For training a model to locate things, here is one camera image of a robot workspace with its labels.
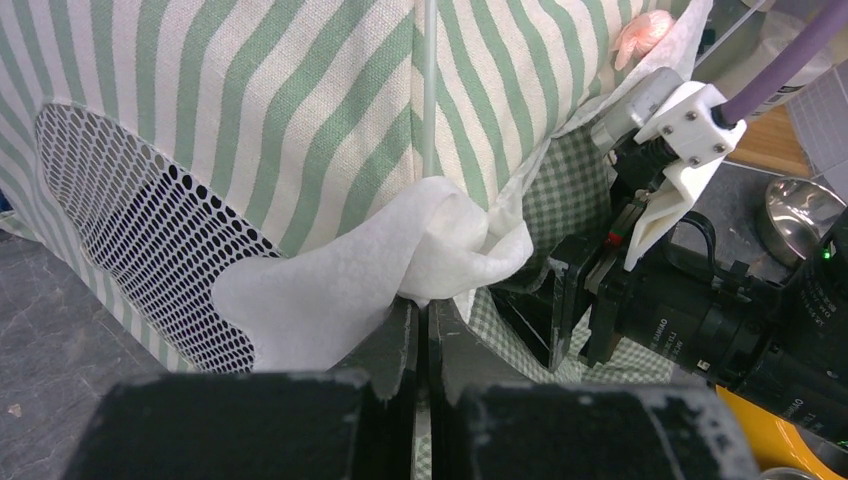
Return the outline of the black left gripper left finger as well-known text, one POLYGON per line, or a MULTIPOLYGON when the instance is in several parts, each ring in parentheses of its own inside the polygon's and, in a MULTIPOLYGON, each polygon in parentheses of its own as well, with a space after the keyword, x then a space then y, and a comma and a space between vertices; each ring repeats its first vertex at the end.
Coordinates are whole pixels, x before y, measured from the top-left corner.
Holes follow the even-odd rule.
POLYGON ((408 479, 418 310, 382 324, 324 372, 159 374, 117 383, 68 479, 408 479))

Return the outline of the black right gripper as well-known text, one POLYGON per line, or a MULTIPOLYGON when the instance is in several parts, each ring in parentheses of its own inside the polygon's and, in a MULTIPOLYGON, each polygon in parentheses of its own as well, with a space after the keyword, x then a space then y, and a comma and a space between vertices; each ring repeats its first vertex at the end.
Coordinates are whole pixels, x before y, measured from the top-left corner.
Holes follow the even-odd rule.
POLYGON ((497 312, 549 371, 563 361, 592 301, 580 351, 588 366, 610 361, 627 339, 711 383, 736 385, 769 343, 781 287, 750 275, 744 262, 718 262, 715 228, 702 213, 689 211, 680 222, 701 234, 704 252, 666 233, 633 270, 615 253, 610 267, 588 275, 603 253, 602 236, 568 235, 546 258, 534 290, 507 282, 491 288, 497 312))

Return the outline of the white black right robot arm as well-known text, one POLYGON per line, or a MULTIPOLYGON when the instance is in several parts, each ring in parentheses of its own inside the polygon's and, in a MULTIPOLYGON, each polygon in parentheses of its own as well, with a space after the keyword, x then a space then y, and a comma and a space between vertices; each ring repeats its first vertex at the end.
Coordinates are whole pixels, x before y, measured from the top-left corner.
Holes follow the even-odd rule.
POLYGON ((624 266, 635 223, 647 214, 676 153, 663 139, 616 149, 611 196, 615 220, 603 230, 569 235, 548 259, 542 284, 492 291, 501 317, 545 367, 568 352, 588 318, 578 349, 587 366, 607 362, 631 340, 708 382, 839 447, 847 444, 847 216, 840 213, 815 251, 784 284, 715 259, 711 222, 696 212, 686 224, 706 250, 675 245, 669 234, 632 269, 624 266))

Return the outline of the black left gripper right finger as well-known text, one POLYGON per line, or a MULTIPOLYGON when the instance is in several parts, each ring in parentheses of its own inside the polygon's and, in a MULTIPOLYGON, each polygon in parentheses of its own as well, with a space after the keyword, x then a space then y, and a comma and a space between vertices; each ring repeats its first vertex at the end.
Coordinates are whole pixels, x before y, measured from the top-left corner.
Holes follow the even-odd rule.
POLYGON ((436 479, 754 479, 729 408, 703 387, 542 384, 495 355, 451 301, 428 308, 436 479))

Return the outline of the green striped pet tent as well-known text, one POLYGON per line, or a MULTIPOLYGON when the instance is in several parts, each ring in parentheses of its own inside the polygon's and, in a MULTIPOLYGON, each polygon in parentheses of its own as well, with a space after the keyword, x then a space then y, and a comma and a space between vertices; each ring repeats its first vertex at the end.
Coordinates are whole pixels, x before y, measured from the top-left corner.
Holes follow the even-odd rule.
POLYGON ((404 297, 510 279, 555 138, 708 1, 5 1, 2 227, 65 261, 165 366, 324 370, 404 297))

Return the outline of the green checked pet cushion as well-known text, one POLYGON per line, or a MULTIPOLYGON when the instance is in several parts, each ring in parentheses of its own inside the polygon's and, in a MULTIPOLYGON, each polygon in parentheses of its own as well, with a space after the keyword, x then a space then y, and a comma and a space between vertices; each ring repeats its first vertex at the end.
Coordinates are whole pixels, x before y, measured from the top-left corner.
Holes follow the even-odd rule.
MULTIPOLYGON (((534 252, 519 272, 521 287, 541 281, 544 260, 567 235, 588 233, 610 214, 609 166, 584 125, 551 141, 537 175, 523 197, 523 217, 534 252)), ((518 335, 497 313, 486 287, 459 295, 459 319, 478 336, 484 347, 522 376, 537 383, 668 384, 672 364, 636 343, 623 340, 612 358, 589 368, 579 362, 588 324, 581 321, 572 335, 569 352, 554 371, 541 366, 518 335)))

